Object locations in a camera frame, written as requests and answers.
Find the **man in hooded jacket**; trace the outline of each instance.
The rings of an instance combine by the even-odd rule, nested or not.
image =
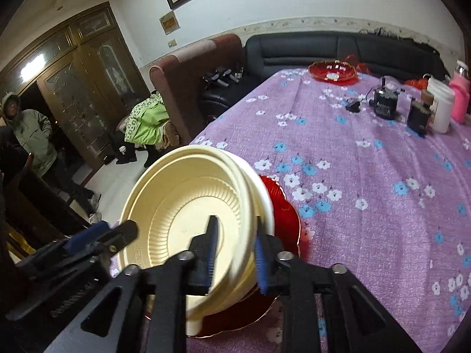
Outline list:
[[[3,97],[1,110],[6,124],[12,127],[20,144],[33,154],[31,169],[36,175],[49,186],[57,187],[76,200],[90,217],[90,223],[100,221],[97,209],[101,195],[72,180],[72,175],[57,157],[57,151],[49,141],[52,134],[49,119],[36,110],[20,110],[20,99],[12,93]]]

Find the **metal bolt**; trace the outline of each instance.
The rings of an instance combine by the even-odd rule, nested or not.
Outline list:
[[[289,251],[282,251],[279,254],[277,254],[276,256],[281,261],[288,261],[288,260],[291,260],[294,257],[294,255]]]
[[[335,264],[333,267],[332,267],[332,270],[334,271],[334,273],[338,273],[338,274],[343,274],[343,273],[347,273],[348,269],[346,266],[344,266],[343,264]]]
[[[139,266],[135,264],[128,265],[124,270],[126,276],[132,276],[139,272]]]
[[[183,252],[180,252],[178,254],[178,259],[179,260],[184,260],[184,261],[187,261],[187,260],[191,260],[193,259],[195,256],[195,254],[191,251],[183,251]]]

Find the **brown sofa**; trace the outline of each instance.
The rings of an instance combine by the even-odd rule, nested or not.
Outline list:
[[[242,53],[240,38],[224,34],[177,49],[150,68],[152,84],[162,95],[183,144],[189,144],[205,127],[197,104],[204,89],[202,75],[218,66],[234,68]]]

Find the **floral tablecloth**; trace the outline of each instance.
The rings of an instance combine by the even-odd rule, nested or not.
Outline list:
[[[420,96],[408,86],[398,120],[376,117],[366,102],[345,110],[378,85],[367,75],[340,87],[284,70],[193,143],[278,180],[302,219],[302,257],[347,265],[424,352],[439,352],[471,303],[471,125],[419,137],[405,125],[410,97]],[[188,351],[279,352],[281,328],[277,305],[244,330],[188,339]]]

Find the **white cup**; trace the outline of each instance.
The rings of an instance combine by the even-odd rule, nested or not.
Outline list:
[[[446,133],[451,120],[451,111],[455,104],[455,92],[443,82],[435,78],[429,79],[427,90],[434,95],[433,105],[430,107],[435,113],[430,127],[437,133]]]

